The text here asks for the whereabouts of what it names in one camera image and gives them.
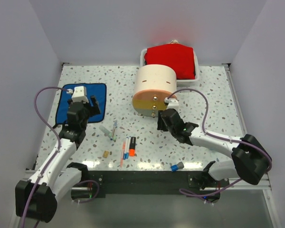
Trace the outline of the beige round drawer organizer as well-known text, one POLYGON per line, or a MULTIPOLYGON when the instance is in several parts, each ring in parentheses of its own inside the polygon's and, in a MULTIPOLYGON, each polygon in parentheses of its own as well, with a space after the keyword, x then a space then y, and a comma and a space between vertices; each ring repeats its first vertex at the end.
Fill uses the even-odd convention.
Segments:
POLYGON ((141 67, 136 75, 132 105, 143 116, 157 117, 166 109, 164 99, 177 89, 175 71, 165 65, 150 64, 141 67))

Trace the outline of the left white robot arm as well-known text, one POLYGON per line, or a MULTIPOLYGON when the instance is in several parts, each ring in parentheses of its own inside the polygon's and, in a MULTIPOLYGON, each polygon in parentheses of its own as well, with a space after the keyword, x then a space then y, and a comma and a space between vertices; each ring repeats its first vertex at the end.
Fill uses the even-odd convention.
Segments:
POLYGON ((40 168, 28 180, 15 187, 16 215, 23 219, 50 222, 60 199, 75 184, 85 186, 89 181, 87 166, 66 164, 86 136, 88 119, 101 113, 94 96, 85 102, 69 99, 67 119, 56 134, 56 145, 40 168))

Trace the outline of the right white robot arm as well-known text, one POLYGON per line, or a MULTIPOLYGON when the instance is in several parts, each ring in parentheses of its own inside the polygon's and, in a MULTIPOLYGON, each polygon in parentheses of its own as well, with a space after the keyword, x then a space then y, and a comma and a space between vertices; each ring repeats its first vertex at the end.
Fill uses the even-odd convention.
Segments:
POLYGON ((203 188, 229 178, 257 185, 272 168, 272 158, 250 134, 234 138, 215 135, 198 124, 184 122, 175 109, 160 111, 157 125, 158 130, 169 132, 180 143, 208 148, 230 158, 228 161, 211 161, 203 169, 196 178, 203 188))

